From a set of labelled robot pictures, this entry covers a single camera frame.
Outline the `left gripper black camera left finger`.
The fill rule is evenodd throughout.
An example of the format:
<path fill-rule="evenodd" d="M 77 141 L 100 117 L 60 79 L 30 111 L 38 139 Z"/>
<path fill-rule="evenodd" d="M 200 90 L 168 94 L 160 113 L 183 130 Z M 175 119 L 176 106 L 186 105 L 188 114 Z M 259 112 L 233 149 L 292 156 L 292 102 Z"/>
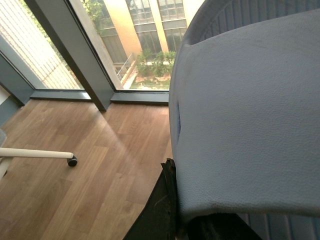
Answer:
<path fill-rule="evenodd" d="M 125 240 L 174 240 L 177 222 L 176 165 L 168 158 L 162 171 Z"/>

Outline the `left gripper black camera right finger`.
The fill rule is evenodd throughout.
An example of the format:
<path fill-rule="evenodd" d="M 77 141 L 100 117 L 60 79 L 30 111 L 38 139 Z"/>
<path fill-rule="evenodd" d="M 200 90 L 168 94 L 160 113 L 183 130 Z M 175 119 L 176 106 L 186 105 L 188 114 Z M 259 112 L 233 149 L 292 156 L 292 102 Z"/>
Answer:
<path fill-rule="evenodd" d="M 260 240 L 261 237 L 235 213 L 213 213 L 184 218 L 190 240 Z"/>

